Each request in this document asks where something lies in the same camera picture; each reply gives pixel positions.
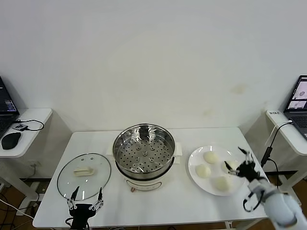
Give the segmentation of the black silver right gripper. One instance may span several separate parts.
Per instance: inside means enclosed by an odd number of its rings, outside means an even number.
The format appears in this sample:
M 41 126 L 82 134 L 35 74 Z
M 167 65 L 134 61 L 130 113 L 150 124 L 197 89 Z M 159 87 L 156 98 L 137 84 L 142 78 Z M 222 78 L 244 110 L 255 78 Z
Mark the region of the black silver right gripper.
M 260 173 L 255 171 L 256 164 L 250 151 L 245 150 L 241 147 L 238 147 L 238 149 L 244 154 L 245 160 L 239 165 L 236 170 L 233 169 L 227 161 L 224 161 L 224 164 L 228 170 L 228 174 L 246 178 L 249 182 L 259 179 Z

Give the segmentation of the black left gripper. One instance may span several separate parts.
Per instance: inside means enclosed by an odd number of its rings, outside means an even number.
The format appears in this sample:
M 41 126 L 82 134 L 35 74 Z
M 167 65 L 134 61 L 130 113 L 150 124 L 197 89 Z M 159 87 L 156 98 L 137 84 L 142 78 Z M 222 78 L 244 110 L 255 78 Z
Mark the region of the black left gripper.
M 79 186 L 73 191 L 70 198 L 68 198 L 67 205 L 69 208 L 71 223 L 69 223 L 70 230 L 89 230 L 88 220 L 95 216 L 95 212 L 99 211 L 104 205 L 102 188 L 98 193 L 97 201 L 94 204 L 75 204 L 75 199 L 79 191 Z

